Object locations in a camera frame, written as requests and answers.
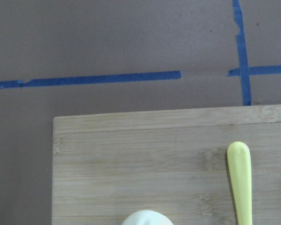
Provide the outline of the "white steamed bun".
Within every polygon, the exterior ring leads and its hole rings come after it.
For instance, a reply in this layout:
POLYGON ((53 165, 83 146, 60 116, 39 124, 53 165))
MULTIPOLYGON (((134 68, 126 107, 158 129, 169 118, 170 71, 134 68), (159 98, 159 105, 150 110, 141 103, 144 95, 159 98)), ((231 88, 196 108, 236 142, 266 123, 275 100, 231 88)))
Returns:
POLYGON ((159 212, 140 210, 129 215, 122 225, 173 225, 173 223, 159 212))

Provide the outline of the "bamboo cutting board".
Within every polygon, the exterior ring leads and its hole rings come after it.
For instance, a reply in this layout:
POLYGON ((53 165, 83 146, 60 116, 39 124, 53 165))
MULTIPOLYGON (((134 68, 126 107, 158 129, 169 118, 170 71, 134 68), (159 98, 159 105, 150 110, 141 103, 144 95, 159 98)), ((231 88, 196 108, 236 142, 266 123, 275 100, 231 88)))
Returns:
POLYGON ((281 225, 281 105, 64 116, 53 121, 52 223, 234 225, 228 146, 248 145, 255 225, 281 225))

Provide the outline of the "yellow plastic knife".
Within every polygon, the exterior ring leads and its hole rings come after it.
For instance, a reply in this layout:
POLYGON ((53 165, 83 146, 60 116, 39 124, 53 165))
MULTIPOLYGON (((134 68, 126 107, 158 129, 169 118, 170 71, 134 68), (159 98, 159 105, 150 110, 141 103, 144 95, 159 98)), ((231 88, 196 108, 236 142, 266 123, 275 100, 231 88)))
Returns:
POLYGON ((251 154, 243 142, 233 142, 227 149, 227 162, 232 186, 237 223, 252 224, 251 154))

